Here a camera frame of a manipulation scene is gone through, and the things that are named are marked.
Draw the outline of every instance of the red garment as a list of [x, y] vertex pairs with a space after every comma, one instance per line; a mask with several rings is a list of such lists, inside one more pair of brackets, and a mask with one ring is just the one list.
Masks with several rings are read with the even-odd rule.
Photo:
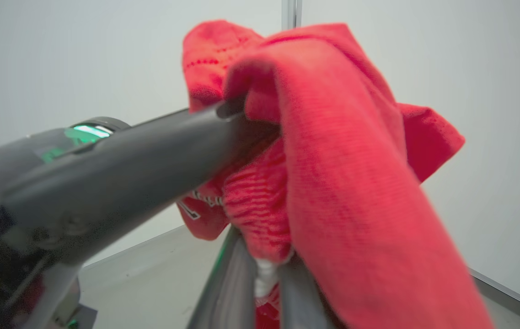
[[182, 201], [195, 236], [214, 239], [230, 221], [252, 256], [275, 262], [292, 243], [350, 329], [492, 327], [419, 187], [463, 137], [433, 110], [396, 103], [345, 25], [264, 39], [203, 23], [184, 40], [183, 67], [192, 111], [247, 93], [247, 116], [283, 132]]

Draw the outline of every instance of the green indicator light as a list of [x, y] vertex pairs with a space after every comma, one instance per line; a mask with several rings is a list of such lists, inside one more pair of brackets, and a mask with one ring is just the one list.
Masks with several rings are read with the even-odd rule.
[[83, 131], [85, 133], [90, 133], [90, 134], [95, 135], [95, 136], [97, 136], [99, 138], [109, 137], [109, 133], [106, 133], [105, 131], [99, 130], [99, 129], [94, 128], [94, 127], [76, 126], [73, 129], [78, 130], [78, 131]]

